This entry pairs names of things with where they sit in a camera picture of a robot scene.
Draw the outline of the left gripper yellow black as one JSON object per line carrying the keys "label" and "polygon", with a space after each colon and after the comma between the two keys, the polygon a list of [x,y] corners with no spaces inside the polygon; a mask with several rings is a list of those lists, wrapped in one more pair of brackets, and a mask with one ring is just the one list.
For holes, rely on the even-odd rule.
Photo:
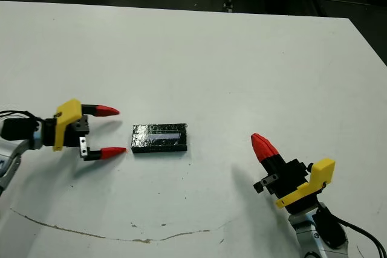
{"label": "left gripper yellow black", "polygon": [[104,105],[81,105],[71,99],[60,105],[53,118],[42,121],[42,144],[61,151],[64,147],[78,147],[85,161],[107,160],[126,152],[125,147],[105,147],[88,152],[86,135],[89,134],[88,117],[108,117],[119,115],[120,111]]}

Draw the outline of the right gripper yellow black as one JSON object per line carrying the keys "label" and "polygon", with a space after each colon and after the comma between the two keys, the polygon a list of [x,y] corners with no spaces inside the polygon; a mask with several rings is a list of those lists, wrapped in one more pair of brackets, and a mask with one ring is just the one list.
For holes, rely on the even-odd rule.
{"label": "right gripper yellow black", "polygon": [[277,149],[260,134],[252,134],[253,151],[267,176],[253,187],[257,193],[267,189],[277,197],[275,205],[290,214],[300,213],[317,204],[319,194],[332,180],[335,161],[324,158],[306,166],[297,159],[285,162]]}

